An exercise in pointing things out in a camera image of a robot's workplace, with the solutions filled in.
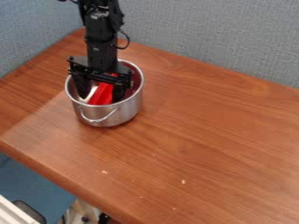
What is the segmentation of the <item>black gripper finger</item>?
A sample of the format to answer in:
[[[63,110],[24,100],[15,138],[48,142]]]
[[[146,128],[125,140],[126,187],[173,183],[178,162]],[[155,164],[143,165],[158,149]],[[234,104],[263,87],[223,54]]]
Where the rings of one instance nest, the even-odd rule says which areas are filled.
[[[121,102],[127,93],[127,87],[125,85],[115,85],[113,89],[113,102]]]
[[[72,79],[78,89],[79,97],[86,99],[93,88],[93,79],[87,75],[74,74]]]

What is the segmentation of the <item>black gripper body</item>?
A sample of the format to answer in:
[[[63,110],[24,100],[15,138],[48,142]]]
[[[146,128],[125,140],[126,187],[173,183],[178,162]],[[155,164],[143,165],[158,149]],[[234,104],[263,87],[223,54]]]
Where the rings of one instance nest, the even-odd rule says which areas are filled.
[[[70,56],[70,74],[87,75],[94,81],[133,87],[133,70],[118,60],[117,41],[87,42],[87,55]]]

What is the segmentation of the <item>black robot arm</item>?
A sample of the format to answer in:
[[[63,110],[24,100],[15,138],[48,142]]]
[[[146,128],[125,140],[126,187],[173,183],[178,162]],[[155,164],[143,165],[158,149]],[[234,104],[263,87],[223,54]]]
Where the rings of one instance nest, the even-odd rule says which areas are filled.
[[[87,99],[93,82],[99,83],[89,100],[91,105],[109,105],[119,102],[134,86],[133,69],[118,59],[118,51],[129,45],[118,45],[118,34],[130,37],[122,30],[125,13],[118,0],[59,0],[71,1],[79,7],[82,23],[86,27],[86,56],[70,56],[70,75],[82,99]]]

